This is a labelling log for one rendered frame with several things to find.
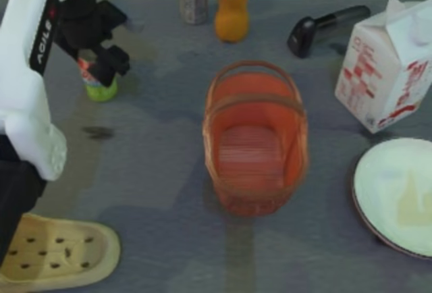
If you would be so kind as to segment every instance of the orange liquid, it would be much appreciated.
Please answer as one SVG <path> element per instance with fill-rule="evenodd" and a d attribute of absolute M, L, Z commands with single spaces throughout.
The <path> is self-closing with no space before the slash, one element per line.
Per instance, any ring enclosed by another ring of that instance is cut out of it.
<path fill-rule="evenodd" d="M 248 0 L 219 0 L 215 16 L 215 32 L 224 42 L 238 42 L 249 31 Z"/>

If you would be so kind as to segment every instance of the white plate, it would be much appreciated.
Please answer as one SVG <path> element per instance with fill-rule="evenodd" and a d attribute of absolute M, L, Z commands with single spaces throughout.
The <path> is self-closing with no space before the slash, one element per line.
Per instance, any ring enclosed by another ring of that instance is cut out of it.
<path fill-rule="evenodd" d="M 399 138 L 374 146 L 356 167 L 354 198 L 386 243 L 432 257 L 432 142 Z"/>

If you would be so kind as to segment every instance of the orange basket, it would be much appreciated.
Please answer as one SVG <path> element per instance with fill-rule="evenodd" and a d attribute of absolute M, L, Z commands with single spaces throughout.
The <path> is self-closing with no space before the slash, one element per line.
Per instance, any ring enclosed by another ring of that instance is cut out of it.
<path fill-rule="evenodd" d="M 273 74 L 232 73 L 244 67 Z M 215 192 L 235 215 L 276 212 L 306 173 L 302 99 L 290 76 L 271 63 L 239 61 L 218 73 L 207 93 L 202 134 Z"/>

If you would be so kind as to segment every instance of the milk carton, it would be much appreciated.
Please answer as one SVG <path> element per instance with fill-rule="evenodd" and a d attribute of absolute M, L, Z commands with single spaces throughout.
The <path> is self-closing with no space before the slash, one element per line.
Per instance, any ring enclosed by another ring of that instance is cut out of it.
<path fill-rule="evenodd" d="M 432 0 L 389 0 L 357 23 L 335 95 L 372 133 L 415 112 L 432 83 Z"/>

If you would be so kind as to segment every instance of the table surface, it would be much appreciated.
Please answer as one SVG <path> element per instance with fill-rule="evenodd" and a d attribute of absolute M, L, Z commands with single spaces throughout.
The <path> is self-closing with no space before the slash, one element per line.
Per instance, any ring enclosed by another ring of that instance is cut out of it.
<path fill-rule="evenodd" d="M 104 223 L 121 236 L 114 274 L 65 292 L 365 293 L 430 292 L 431 264 L 382 246 L 358 220 L 349 195 L 355 159 L 371 143 L 333 95 L 349 33 L 296 59 L 286 38 L 304 16 L 349 5 L 382 11 L 386 0 L 252 0 L 250 33 L 237 45 L 213 33 L 216 2 L 202 26 L 186 26 L 176 0 L 113 0 L 130 17 L 115 32 L 132 58 L 119 95 L 92 103 L 78 68 L 54 49 L 47 70 L 53 120 L 65 132 L 63 177 L 35 213 Z M 201 136 L 209 82 L 223 66 L 262 59 L 291 73 L 308 112 L 310 170 L 276 214 L 224 213 L 211 190 Z M 432 140 L 428 96 L 421 109 L 380 134 Z M 114 136 L 94 140 L 85 127 Z"/>

